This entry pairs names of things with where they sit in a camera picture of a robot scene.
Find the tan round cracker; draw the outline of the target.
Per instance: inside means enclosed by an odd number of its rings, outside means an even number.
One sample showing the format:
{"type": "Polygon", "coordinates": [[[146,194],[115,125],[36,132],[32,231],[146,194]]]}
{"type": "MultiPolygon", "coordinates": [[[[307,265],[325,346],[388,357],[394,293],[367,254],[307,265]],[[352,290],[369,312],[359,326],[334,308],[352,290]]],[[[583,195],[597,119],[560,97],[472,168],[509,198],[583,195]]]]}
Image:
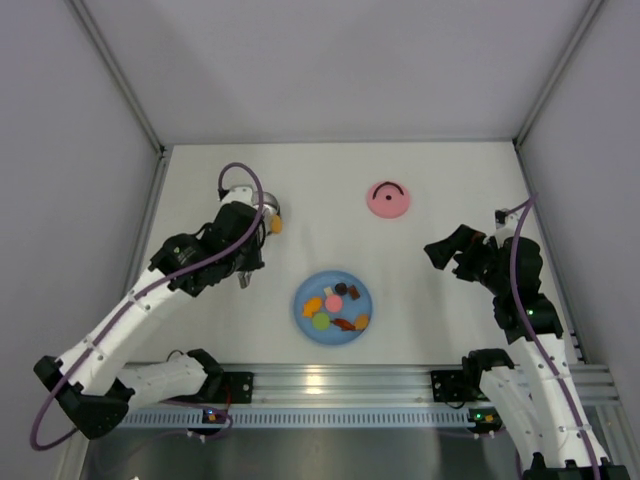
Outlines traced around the tan round cracker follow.
{"type": "Polygon", "coordinates": [[[283,221],[279,215],[273,215],[270,219],[270,233],[278,235],[283,230],[283,221]]]}

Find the brown square chocolate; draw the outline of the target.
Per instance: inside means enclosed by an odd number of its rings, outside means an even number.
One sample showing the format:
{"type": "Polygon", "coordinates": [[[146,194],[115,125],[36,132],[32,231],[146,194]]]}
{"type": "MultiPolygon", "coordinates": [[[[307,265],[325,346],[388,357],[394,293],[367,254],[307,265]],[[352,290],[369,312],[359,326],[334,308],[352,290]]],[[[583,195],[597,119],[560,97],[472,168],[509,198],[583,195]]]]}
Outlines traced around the brown square chocolate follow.
{"type": "Polygon", "coordinates": [[[359,293],[359,291],[358,291],[358,289],[356,288],[355,285],[351,285],[348,288],[348,294],[353,300],[357,300],[357,299],[359,299],[361,297],[361,295],[360,295],[360,293],[359,293]]]}

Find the orange fish cookie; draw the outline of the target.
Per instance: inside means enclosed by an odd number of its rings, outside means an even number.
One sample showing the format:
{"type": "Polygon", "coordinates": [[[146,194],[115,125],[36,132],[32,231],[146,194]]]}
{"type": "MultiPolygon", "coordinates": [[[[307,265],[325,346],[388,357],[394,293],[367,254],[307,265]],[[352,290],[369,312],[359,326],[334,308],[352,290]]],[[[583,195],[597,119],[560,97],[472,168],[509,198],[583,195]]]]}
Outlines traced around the orange fish cookie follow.
{"type": "Polygon", "coordinates": [[[312,297],[303,304],[302,316],[311,319],[322,310],[323,306],[324,300],[321,297],[312,297]]]}

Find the pink sandwich cookie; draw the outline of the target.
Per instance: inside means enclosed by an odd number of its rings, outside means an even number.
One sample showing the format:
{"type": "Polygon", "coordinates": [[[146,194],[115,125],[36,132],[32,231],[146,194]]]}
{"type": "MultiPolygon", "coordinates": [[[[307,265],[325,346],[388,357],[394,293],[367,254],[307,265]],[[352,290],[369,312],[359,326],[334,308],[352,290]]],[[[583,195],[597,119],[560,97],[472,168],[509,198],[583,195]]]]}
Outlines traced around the pink sandwich cookie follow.
{"type": "Polygon", "coordinates": [[[336,294],[327,296],[324,303],[326,310],[331,313],[339,312],[343,308],[343,305],[342,297],[336,294]]]}

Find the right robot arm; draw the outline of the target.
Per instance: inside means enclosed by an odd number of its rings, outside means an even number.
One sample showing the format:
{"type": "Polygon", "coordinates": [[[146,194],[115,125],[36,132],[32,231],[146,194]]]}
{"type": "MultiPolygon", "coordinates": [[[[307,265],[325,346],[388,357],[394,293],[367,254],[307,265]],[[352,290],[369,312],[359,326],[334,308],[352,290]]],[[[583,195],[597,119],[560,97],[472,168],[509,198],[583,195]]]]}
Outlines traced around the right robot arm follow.
{"type": "Polygon", "coordinates": [[[541,292],[539,245],[507,228],[488,236],[467,225],[424,248],[432,265],[493,296],[504,349],[462,359],[468,390],[488,399],[511,437],[524,479],[627,479],[598,441],[571,375],[564,329],[541,292]]]}

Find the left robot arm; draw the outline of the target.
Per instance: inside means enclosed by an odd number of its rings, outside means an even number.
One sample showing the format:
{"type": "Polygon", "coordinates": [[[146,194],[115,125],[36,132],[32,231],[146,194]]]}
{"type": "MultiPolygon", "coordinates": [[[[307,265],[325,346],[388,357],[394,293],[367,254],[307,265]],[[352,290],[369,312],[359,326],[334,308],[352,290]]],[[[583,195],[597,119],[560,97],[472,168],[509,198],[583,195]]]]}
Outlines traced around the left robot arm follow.
{"type": "Polygon", "coordinates": [[[75,431],[87,439],[114,430],[128,413],[181,400],[211,403],[224,371],[205,350],[131,368],[137,350],[176,310],[205,289],[238,275],[247,279],[264,266],[261,249],[279,207],[261,188],[221,189],[215,219],[193,234],[168,238],[113,311],[73,348],[44,356],[34,372],[75,431]]]}

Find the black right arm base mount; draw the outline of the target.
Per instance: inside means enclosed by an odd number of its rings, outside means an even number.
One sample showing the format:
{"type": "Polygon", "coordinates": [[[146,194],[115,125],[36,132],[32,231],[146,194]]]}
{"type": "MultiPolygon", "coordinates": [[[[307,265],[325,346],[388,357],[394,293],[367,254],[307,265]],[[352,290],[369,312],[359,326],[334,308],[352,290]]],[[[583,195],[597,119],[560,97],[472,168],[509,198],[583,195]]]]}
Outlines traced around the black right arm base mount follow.
{"type": "Polygon", "coordinates": [[[462,370],[432,370],[430,379],[435,402],[457,406],[486,399],[462,370]]]}

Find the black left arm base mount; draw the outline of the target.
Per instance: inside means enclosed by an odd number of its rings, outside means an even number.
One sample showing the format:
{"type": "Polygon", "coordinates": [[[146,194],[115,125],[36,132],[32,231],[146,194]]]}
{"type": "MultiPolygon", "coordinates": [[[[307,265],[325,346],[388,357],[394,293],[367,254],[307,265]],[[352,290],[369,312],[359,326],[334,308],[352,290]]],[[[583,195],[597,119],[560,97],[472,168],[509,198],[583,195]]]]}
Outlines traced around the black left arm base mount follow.
{"type": "Polygon", "coordinates": [[[249,371],[225,371],[216,388],[204,385],[196,394],[170,398],[164,403],[251,404],[254,377],[254,373],[249,371]]]}

